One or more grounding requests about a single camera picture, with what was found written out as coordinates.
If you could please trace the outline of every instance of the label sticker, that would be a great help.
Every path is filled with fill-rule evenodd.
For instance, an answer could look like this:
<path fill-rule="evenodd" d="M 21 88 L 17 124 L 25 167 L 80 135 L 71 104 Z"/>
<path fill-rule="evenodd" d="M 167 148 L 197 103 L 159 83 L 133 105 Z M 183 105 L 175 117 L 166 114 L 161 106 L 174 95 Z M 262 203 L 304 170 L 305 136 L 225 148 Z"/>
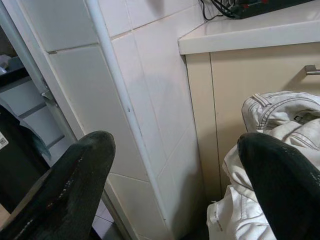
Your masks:
<path fill-rule="evenodd" d="M 0 150 L 9 144 L 5 136 L 0 132 Z"/>

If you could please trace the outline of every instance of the white door frame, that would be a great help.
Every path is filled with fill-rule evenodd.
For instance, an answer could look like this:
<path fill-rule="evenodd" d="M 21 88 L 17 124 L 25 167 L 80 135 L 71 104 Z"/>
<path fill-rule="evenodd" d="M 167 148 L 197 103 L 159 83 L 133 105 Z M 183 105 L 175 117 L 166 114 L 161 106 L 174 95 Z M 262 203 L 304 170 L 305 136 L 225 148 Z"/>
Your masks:
<path fill-rule="evenodd" d="M 72 143 L 85 135 L 77 115 L 60 86 L 54 68 L 48 60 L 37 34 L 31 29 L 30 20 L 17 1 L 4 5 L 0 0 L 0 25 L 17 52 L 33 83 L 44 97 L 45 103 L 61 131 Z M 126 240 L 138 240 L 112 185 L 107 180 L 101 199 L 115 224 Z"/>

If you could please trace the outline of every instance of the white jacket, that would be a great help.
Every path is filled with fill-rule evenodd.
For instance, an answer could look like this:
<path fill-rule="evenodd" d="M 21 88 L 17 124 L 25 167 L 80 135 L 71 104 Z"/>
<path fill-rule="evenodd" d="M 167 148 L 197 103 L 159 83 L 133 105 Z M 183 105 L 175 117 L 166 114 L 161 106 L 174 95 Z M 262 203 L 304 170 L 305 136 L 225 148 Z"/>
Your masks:
<path fill-rule="evenodd" d="M 254 94 L 242 107 L 248 132 L 269 134 L 297 148 L 320 169 L 320 97 L 304 92 Z M 224 198 L 207 209 L 211 240 L 276 239 L 234 146 L 222 165 L 229 176 Z"/>

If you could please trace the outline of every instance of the cabinet handle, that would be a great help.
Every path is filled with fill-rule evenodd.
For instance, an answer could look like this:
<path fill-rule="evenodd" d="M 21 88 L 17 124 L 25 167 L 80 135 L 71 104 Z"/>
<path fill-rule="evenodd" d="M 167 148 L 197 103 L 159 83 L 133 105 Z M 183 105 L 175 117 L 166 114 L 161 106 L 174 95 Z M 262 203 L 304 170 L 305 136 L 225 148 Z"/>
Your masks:
<path fill-rule="evenodd" d="M 306 75 L 320 75 L 320 69 L 316 69 L 316 65 L 306 65 L 304 70 Z"/>

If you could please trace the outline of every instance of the countertop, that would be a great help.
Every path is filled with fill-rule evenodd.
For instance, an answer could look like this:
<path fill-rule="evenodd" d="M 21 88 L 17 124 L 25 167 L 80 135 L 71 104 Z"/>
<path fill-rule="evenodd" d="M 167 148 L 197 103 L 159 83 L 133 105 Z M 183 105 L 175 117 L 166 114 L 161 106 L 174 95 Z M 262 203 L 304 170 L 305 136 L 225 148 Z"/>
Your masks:
<path fill-rule="evenodd" d="M 320 42 L 320 0 L 246 19 L 219 17 L 178 40 L 181 55 Z"/>

